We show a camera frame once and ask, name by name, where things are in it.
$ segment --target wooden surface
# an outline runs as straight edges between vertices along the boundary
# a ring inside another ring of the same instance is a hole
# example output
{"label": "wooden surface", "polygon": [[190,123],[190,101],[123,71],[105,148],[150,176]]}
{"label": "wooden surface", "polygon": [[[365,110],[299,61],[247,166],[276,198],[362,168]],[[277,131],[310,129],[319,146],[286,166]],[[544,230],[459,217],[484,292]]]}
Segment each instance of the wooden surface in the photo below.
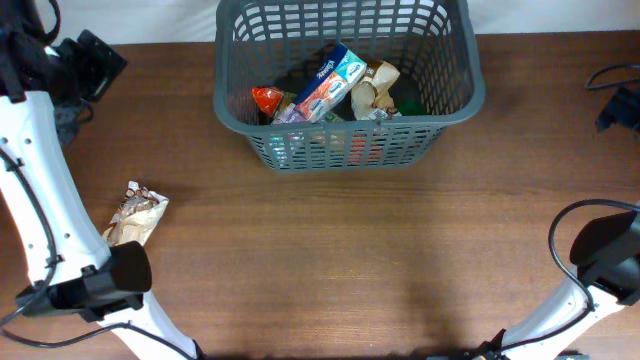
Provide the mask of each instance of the wooden surface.
{"label": "wooden surface", "polygon": [[[128,180],[171,203],[147,244],[154,291],[209,355],[354,356],[475,347],[526,317],[562,280],[546,245],[570,202],[640,200],[640,145],[594,134],[613,91],[593,71],[640,62],[640,33],[479,36],[487,100],[403,170],[277,175],[212,109],[213,44],[123,46],[129,67],[65,149],[85,206],[106,228]],[[571,214],[578,230],[607,209]],[[0,214],[0,310],[26,284]],[[79,317],[14,331],[60,340]],[[640,310],[589,330],[594,359],[640,353]],[[0,339],[3,359],[132,359],[113,335],[45,351]]]}

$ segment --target basket rim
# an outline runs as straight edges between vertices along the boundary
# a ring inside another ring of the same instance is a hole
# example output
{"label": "basket rim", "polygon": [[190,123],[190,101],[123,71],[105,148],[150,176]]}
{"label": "basket rim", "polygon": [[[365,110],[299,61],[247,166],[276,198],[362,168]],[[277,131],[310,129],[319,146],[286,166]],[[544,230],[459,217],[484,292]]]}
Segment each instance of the basket rim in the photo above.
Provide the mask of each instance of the basket rim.
{"label": "basket rim", "polygon": [[323,131],[325,128],[331,130],[369,130],[384,127],[417,127],[417,126],[433,126],[446,127],[459,124],[474,116],[482,108],[486,96],[486,87],[482,70],[480,68],[480,56],[478,54],[478,44],[476,42],[471,18],[469,17],[469,5],[467,0],[457,0],[456,5],[460,14],[462,30],[464,32],[467,56],[469,59],[469,67],[471,70],[471,78],[473,80],[473,95],[469,102],[460,110],[453,114],[447,115],[423,115],[423,116],[401,116],[394,118],[393,121],[347,121],[344,123],[327,124],[324,122],[316,123],[294,123],[280,124],[278,126],[250,125],[238,121],[227,109],[225,97],[216,89],[225,89],[229,78],[226,76],[228,58],[219,54],[226,54],[229,50],[229,36],[227,36],[227,26],[230,25],[231,19],[226,16],[226,8],[230,4],[236,4],[233,0],[222,0],[218,6],[216,13],[216,22],[218,24],[216,32],[216,56],[215,56],[215,83],[213,91],[213,107],[216,117],[229,129],[246,135],[246,136],[263,136],[266,134],[289,133],[293,131]]}

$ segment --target basket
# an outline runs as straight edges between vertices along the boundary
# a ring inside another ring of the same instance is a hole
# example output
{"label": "basket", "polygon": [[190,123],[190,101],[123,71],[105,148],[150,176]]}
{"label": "basket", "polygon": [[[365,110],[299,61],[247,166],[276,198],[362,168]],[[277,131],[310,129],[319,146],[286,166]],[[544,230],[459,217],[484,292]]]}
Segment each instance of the basket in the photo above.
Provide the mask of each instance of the basket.
{"label": "basket", "polygon": [[[223,0],[217,25],[217,117],[280,172],[411,165],[484,102],[465,0]],[[393,64],[403,83],[391,95],[415,97],[428,115],[261,125],[251,88],[306,83],[337,42]]]}

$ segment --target wooden table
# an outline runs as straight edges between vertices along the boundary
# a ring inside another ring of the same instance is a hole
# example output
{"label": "wooden table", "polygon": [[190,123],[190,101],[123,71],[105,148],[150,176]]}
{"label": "wooden table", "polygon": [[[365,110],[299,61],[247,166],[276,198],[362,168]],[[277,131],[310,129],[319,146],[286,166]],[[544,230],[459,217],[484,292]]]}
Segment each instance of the wooden table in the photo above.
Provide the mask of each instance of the wooden table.
{"label": "wooden table", "polygon": [[[560,283],[546,235],[570,202],[640,200],[640,144],[595,134],[613,91],[595,70],[640,62],[640,33],[478,36],[487,100],[402,170],[278,175],[212,108],[213,44],[136,45],[129,67],[65,149],[85,206],[106,228],[127,181],[171,203],[147,244],[154,291],[206,353],[331,357],[475,347],[526,317]],[[593,208],[558,232],[564,259]],[[0,213],[3,313],[27,284]],[[640,353],[640,307],[572,347]],[[17,333],[66,339],[79,317],[21,318]],[[60,350],[0,339],[3,359],[133,359],[113,335]]]}

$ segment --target white wall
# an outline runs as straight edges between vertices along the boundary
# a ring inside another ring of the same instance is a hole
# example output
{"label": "white wall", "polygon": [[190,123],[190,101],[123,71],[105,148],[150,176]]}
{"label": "white wall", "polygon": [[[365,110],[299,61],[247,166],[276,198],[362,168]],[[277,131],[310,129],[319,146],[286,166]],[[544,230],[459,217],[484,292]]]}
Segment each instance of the white wall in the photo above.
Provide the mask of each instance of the white wall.
{"label": "white wall", "polygon": [[[213,41],[220,0],[58,0],[61,38],[111,44]],[[36,0],[45,25],[48,0]],[[640,0],[468,0],[477,34],[640,30]]]}

